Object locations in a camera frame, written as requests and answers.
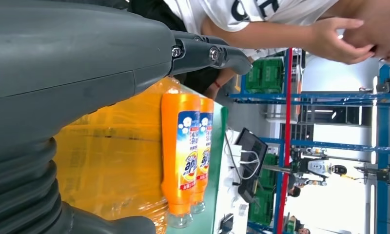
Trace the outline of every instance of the green table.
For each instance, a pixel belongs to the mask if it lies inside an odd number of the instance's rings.
[[[205,211],[195,214],[194,221],[189,227],[184,229],[168,227],[166,234],[212,234],[214,232],[215,207],[227,119],[228,109],[215,102],[208,187],[204,196]]]

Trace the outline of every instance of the plastic bottle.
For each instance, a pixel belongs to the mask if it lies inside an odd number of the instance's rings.
[[[214,101],[209,98],[201,98],[198,137],[198,169],[191,207],[193,214],[199,214],[205,210],[204,193],[208,184],[213,115]]]
[[[168,226],[185,228],[193,220],[191,196],[197,170],[199,96],[164,94],[161,101],[163,182]]]

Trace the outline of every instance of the green crate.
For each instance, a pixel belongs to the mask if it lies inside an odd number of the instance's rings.
[[[258,60],[246,75],[249,93],[281,93],[284,65],[280,58]]]
[[[264,165],[277,165],[277,156],[273,154],[266,154],[264,157]],[[272,189],[275,186],[277,173],[270,170],[261,170],[259,182],[262,187]]]
[[[248,220],[261,225],[269,226],[273,218],[274,191],[271,189],[259,190],[255,195],[259,204],[251,203],[248,211]]]

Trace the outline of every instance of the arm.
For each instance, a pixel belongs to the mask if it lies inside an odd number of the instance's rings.
[[[311,35],[308,26],[271,22],[251,22],[244,29],[228,32],[208,17],[202,23],[202,34],[224,39],[229,45],[245,49],[305,47]]]
[[[251,57],[248,57],[248,59],[250,60],[251,63],[254,62],[254,60]],[[234,76],[236,76],[236,73],[232,71],[230,68],[222,69],[219,72],[219,75],[216,78],[215,82],[208,87],[204,95],[207,98],[211,98],[212,100],[215,100],[219,89],[224,84],[228,83]]]
[[[248,60],[250,63],[253,63],[254,60],[251,57],[248,57]],[[219,73],[218,78],[216,79],[216,82],[219,86],[223,86],[224,84],[228,83],[234,76],[236,76],[236,73],[233,72],[231,69],[222,69]]]

